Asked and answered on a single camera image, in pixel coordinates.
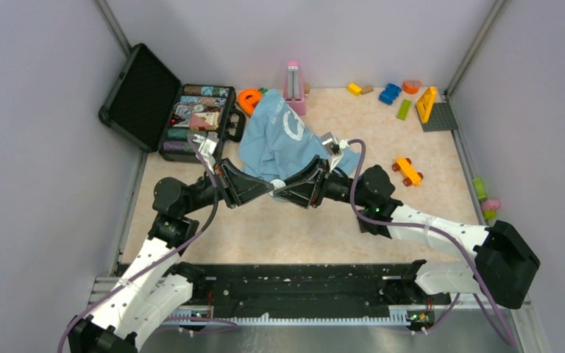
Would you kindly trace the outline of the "light blue t-shirt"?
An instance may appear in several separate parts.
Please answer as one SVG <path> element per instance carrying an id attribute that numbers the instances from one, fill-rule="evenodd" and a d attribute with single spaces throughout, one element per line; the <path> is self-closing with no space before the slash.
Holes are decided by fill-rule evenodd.
<path id="1" fill-rule="evenodd" d="M 269 90 L 246 125 L 238 156 L 244 173 L 270 182 L 292 177 L 315 156 L 326 160 L 328 153 L 280 92 Z"/>

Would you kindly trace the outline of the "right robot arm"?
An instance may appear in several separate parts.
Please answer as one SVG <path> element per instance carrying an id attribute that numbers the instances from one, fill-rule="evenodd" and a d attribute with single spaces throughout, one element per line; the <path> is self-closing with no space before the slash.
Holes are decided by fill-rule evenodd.
<path id="1" fill-rule="evenodd" d="M 318 207 L 325 199 L 352 206 L 362 232 L 423 244 L 455 257 L 447 263 L 417 260 L 402 283 L 403 296 L 421 303 L 437 293 L 483 294 L 489 301 L 522 307 L 541 262 L 517 229 L 505 221 L 463 224 L 415 210 L 398 199 L 387 172 L 374 165 L 353 178 L 331 171 L 327 160 L 286 180 L 273 181 L 273 197 Z"/>

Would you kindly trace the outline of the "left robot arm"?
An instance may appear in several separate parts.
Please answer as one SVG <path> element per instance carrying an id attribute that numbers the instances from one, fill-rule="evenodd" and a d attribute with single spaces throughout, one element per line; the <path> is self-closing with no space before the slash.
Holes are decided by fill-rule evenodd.
<path id="1" fill-rule="evenodd" d="M 220 202 L 234 208 L 274 191 L 270 182 L 247 175 L 228 159 L 201 161 L 205 175 L 186 185 L 166 177 L 154 189 L 157 216 L 141 250 L 116 284 L 75 316 L 59 347 L 71 352 L 138 352 L 182 304 L 197 304 L 207 289 L 200 268 L 182 253 L 213 222 Z"/>

